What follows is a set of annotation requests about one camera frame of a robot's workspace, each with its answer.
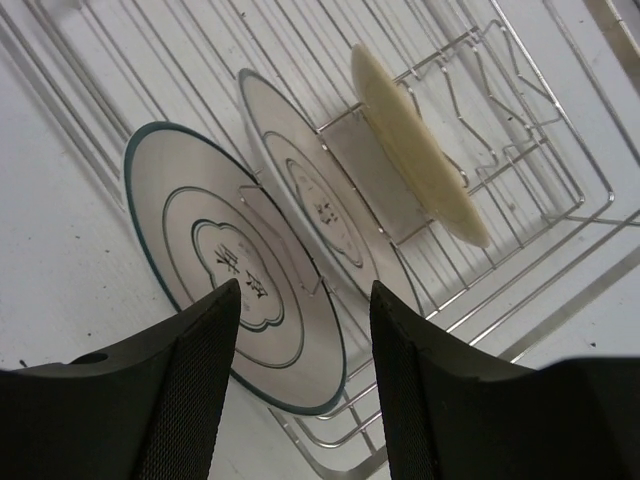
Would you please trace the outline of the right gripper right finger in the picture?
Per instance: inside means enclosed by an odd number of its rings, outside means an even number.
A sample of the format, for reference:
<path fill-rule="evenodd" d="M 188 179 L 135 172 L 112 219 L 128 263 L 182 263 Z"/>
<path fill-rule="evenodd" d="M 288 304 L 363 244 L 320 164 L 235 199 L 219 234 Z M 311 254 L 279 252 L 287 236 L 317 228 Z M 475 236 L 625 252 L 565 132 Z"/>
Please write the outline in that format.
<path fill-rule="evenodd" d="M 639 361 L 531 369 L 474 348 L 374 282 L 370 330 L 394 479 L 635 479 Z"/>

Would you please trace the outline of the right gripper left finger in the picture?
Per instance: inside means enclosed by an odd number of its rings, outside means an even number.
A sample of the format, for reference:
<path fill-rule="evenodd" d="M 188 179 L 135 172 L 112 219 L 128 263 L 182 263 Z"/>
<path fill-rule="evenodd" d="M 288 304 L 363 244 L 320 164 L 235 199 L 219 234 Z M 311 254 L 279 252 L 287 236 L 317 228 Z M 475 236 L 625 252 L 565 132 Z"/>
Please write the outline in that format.
<path fill-rule="evenodd" d="M 240 286 L 230 280 L 72 362 L 3 371 L 2 477 L 207 478 L 240 300 Z"/>

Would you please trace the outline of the white patterned plate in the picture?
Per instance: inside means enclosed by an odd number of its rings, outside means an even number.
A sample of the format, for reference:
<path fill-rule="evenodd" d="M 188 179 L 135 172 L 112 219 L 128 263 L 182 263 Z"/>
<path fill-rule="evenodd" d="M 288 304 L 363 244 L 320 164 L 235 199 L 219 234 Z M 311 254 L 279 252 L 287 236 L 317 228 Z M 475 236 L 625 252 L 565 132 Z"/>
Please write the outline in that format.
<path fill-rule="evenodd" d="M 347 367 L 330 289 L 254 175 L 202 134 L 152 121 L 127 141 L 122 178 L 140 249 L 175 309 L 239 285 L 233 377 L 293 415 L 333 409 Z"/>

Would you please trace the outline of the silver wire dish rack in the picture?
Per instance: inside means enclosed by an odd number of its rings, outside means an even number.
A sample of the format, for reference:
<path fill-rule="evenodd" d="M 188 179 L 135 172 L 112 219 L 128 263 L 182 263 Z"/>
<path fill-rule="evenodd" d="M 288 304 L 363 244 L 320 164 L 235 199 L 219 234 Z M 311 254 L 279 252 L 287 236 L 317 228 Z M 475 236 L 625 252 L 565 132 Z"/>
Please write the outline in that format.
<path fill-rule="evenodd" d="M 357 104 L 363 44 L 465 171 L 491 244 L 427 218 Z M 639 98 L 579 1 L 5 1 L 1 5 L 1 365 L 69 361 L 166 318 L 135 239 L 123 151 L 170 120 L 259 180 L 326 274 L 346 390 L 309 419 L 228 389 L 211 477 L 384 479 L 364 282 L 315 244 L 250 146 L 249 68 L 313 126 L 304 148 L 425 316 L 510 360 L 635 354 Z"/>

